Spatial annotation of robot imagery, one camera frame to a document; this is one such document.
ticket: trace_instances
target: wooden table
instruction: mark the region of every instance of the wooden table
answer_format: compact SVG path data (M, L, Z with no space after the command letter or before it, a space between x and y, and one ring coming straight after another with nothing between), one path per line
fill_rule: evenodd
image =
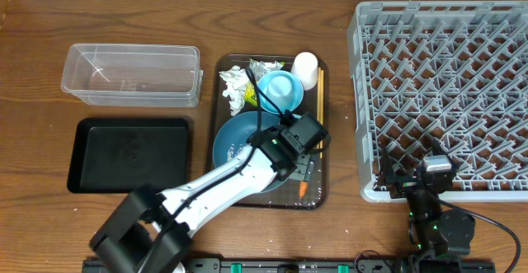
M374 0L11 0L0 31L0 271L79 272L88 241L122 195L73 195L66 179L77 123L87 116L185 117L191 175L202 175L215 63L224 54L313 51L330 69L330 192L313 212L231 208L195 236L193 250L226 258L353 259L365 249L405 255L405 204L359 195L355 103L346 30L357 3ZM78 42L194 45L205 71L192 109L88 106L60 90ZM463 204L528 243L528 204ZM514 242L477 222L471 257L504 271ZM528 270L522 258L517 272Z

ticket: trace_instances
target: blue bowl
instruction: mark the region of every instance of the blue bowl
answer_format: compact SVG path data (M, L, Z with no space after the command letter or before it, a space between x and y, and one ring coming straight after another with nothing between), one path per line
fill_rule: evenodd
M304 95L303 84L294 74L282 70L269 72L268 74L264 75L261 80L258 81L258 88L260 88L260 90L266 95L267 87L270 84L270 81L277 76L284 76L288 78L291 81L291 85L294 90L294 99L290 103L290 106L286 107L284 110L281 109L280 111L282 113L284 113L286 110L293 111L297 107L299 107ZM261 96L261 106L262 109L264 109L265 111L268 111L273 114L279 114L279 112L277 112L277 110L268 101L266 101L263 96Z
M261 129L278 125L281 119L273 114L262 112ZM224 165L237 156L242 147L247 144L251 134L257 131L257 112L249 111L236 115L220 128L213 143L213 163L215 167ZM264 191L273 191L284 181L272 182Z

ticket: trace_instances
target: brown tray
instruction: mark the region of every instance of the brown tray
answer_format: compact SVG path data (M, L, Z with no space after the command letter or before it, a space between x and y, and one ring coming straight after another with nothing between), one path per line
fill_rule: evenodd
M285 62L282 70L290 71L295 57L270 56L270 55L248 55L248 54L228 54L216 64L214 71L214 90L211 102L211 122L209 132L209 151L206 162L208 171L213 169L213 143L220 128L232 117L229 110L229 99L222 96L225 90L225 82L220 78L220 71L227 71L234 65L240 68L249 66L249 59L256 59L265 62ZM328 94L328 67L319 60L319 67L324 71L324 95ZM304 92L303 101L300 106L293 111L295 114L302 115L310 112L317 115L317 86ZM328 128L328 97L324 97L324 127ZM246 104L240 113L254 111L257 108ZM312 210L320 207L327 199L328 193L328 156L323 153L323 158L317 157L313 169L312 179L309 183L308 191L303 199L299 199L299 181L287 180L284 185L279 186L273 191L267 193L250 195L240 200L236 206L243 207L261 207L277 209L304 209Z

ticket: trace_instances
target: white cup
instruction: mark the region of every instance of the white cup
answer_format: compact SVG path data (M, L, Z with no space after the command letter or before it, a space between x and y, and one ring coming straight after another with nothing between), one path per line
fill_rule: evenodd
M279 75L268 83L266 96L284 111L290 109L294 100L294 87L289 78Z
M305 91L315 87L318 79L317 57L309 52L297 54L291 72L303 83Z

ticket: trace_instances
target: crumpled wrapper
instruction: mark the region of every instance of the crumpled wrapper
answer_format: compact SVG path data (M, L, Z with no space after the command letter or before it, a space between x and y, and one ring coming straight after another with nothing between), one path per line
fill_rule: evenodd
M255 73L257 82L262 76L271 71L280 70L282 66L283 63L279 62L268 63L249 59L249 68ZM222 92L222 96L231 99L229 101L229 108L231 110L231 116L235 116L244 108L246 100L251 97L251 95L246 95L246 90L248 86L252 89L252 84L249 82L246 71L239 66L233 66L228 71L220 71L219 75L227 86L225 91Z

